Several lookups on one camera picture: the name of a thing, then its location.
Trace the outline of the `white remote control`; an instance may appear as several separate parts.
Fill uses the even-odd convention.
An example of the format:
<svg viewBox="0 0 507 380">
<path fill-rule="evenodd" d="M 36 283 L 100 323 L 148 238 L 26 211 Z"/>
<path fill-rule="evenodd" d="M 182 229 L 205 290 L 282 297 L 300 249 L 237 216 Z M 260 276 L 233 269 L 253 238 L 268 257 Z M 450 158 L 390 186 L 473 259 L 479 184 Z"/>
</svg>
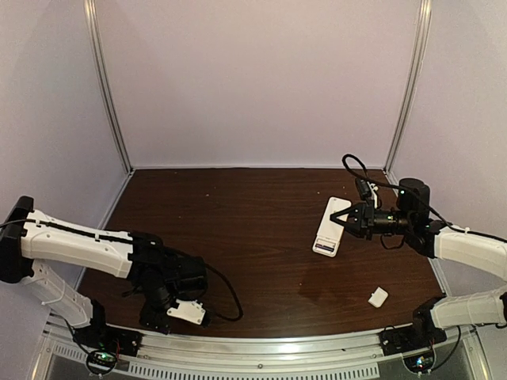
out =
<svg viewBox="0 0 507 380">
<path fill-rule="evenodd" d="M 337 255 L 344 227 L 338 223 L 332 222 L 330 216 L 351 206 L 352 202 L 347 199 L 337 197 L 330 197 L 328 199 L 312 245 L 312 251 L 314 253 L 326 257 L 335 257 Z"/>
</svg>

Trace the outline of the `white battery cover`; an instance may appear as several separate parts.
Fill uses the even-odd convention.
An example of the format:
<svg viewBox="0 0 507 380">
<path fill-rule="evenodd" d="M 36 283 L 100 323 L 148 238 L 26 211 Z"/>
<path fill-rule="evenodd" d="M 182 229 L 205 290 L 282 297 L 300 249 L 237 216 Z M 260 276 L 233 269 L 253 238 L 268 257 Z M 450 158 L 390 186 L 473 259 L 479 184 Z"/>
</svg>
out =
<svg viewBox="0 0 507 380">
<path fill-rule="evenodd" d="M 368 303 L 375 308 L 380 308 L 387 300 L 389 294 L 382 287 L 377 287 L 368 299 Z"/>
</svg>

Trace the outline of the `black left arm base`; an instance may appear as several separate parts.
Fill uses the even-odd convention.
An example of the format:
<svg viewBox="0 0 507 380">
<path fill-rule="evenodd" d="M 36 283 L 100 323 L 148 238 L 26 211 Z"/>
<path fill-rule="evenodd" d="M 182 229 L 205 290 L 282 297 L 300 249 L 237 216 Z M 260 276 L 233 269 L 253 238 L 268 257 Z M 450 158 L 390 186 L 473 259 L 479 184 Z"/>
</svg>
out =
<svg viewBox="0 0 507 380">
<path fill-rule="evenodd" d="M 142 334 L 133 330 L 115 328 L 109 325 L 101 328 L 88 326 L 75 329 L 74 339 L 77 343 L 88 348 L 136 357 Z"/>
</svg>

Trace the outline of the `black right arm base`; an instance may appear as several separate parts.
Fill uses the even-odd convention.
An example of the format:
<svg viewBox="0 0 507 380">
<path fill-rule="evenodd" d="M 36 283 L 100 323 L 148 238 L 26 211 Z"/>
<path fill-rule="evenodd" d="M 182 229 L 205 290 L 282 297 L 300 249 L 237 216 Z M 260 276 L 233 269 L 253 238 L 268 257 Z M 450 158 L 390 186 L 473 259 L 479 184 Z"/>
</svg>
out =
<svg viewBox="0 0 507 380">
<path fill-rule="evenodd" d="M 443 329 L 412 324 L 403 327 L 387 326 L 378 333 L 380 346 L 385 356 L 429 348 L 432 344 L 445 342 Z"/>
</svg>

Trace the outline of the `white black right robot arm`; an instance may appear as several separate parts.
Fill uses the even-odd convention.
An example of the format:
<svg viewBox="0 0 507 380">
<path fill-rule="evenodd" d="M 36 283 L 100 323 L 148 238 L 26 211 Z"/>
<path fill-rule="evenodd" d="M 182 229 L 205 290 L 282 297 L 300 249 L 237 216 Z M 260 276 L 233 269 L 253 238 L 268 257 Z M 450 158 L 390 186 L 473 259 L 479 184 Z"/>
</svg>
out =
<svg viewBox="0 0 507 380">
<path fill-rule="evenodd" d="M 415 178 L 403 178 L 397 187 L 396 207 L 381 210 L 365 199 L 330 214 L 329 220 L 357 238 L 400 235 L 402 242 L 429 259 L 450 260 L 506 278 L 506 241 L 503 238 L 455 226 L 440 216 L 430 218 L 430 188 Z M 506 326 L 506 288 L 464 296 L 433 298 L 413 314 L 420 333 L 459 325 Z"/>
</svg>

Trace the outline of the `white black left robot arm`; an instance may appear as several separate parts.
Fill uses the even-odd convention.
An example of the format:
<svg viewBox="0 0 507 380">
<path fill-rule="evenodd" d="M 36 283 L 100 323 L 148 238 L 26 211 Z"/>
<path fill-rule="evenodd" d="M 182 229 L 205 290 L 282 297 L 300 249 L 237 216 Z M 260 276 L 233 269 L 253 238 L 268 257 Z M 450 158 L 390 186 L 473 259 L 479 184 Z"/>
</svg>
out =
<svg viewBox="0 0 507 380">
<path fill-rule="evenodd" d="M 28 287 L 76 332 L 107 330 L 105 309 L 79 294 L 55 273 L 50 261 L 75 264 L 126 279 L 145 302 L 142 325 L 168 333 L 173 319 L 208 323 L 194 296 L 208 287 L 202 258 L 164 245 L 153 234 L 98 230 L 65 222 L 35 209 L 22 196 L 1 224 L 1 280 Z"/>
</svg>

